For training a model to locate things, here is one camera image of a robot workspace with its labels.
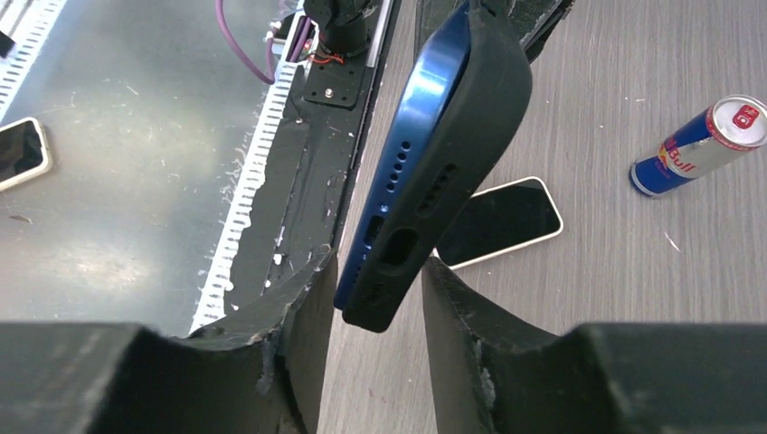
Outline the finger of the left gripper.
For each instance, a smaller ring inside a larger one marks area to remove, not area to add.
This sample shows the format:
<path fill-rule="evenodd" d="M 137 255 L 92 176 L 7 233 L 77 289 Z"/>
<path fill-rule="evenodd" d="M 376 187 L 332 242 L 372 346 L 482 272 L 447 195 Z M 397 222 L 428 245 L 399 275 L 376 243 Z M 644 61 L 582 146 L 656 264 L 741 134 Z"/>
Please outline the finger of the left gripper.
<path fill-rule="evenodd" d="M 419 0 L 415 9 L 413 51 L 417 57 L 428 38 L 458 9 L 460 0 Z M 573 0 L 491 1 L 515 27 L 526 57 L 533 63 L 556 25 L 570 13 Z"/>

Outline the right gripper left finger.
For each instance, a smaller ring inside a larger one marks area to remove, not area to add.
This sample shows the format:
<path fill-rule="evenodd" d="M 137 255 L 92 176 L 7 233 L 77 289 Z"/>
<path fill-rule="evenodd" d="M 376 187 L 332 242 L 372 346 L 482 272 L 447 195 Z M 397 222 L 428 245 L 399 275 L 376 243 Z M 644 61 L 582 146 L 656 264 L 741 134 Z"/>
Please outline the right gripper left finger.
<path fill-rule="evenodd" d="M 131 323 L 4 322 L 4 433 L 313 433 L 336 253 L 186 338 Z"/>

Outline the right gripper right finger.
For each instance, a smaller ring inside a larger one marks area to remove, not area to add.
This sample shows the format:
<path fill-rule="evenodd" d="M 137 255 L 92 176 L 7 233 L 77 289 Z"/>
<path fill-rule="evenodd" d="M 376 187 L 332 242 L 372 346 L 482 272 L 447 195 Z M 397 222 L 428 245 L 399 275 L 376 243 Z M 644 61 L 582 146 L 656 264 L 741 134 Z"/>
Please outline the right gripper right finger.
<path fill-rule="evenodd" d="M 441 433 L 763 433 L 766 328 L 586 323 L 554 335 L 421 272 Z"/>

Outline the black phone case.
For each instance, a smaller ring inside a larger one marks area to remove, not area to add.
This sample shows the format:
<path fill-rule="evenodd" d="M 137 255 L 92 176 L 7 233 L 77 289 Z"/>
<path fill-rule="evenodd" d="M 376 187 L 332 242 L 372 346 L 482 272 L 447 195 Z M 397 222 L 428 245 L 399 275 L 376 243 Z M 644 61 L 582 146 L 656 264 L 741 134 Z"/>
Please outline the black phone case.
<path fill-rule="evenodd" d="M 512 141 L 532 93 L 515 27 L 491 1 L 469 3 L 470 50 L 431 139 L 340 310 L 381 333 L 438 241 Z"/>

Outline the blue phone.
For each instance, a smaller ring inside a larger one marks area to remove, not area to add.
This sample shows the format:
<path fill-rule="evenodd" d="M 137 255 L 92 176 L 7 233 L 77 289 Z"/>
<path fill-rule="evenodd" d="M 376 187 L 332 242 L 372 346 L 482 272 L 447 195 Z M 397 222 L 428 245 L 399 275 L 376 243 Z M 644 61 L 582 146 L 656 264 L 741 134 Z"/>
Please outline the blue phone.
<path fill-rule="evenodd" d="M 426 40 L 402 91 L 365 207 L 352 238 L 334 307 L 342 310 L 360 270 L 424 153 L 469 55 L 469 3 L 462 2 Z"/>

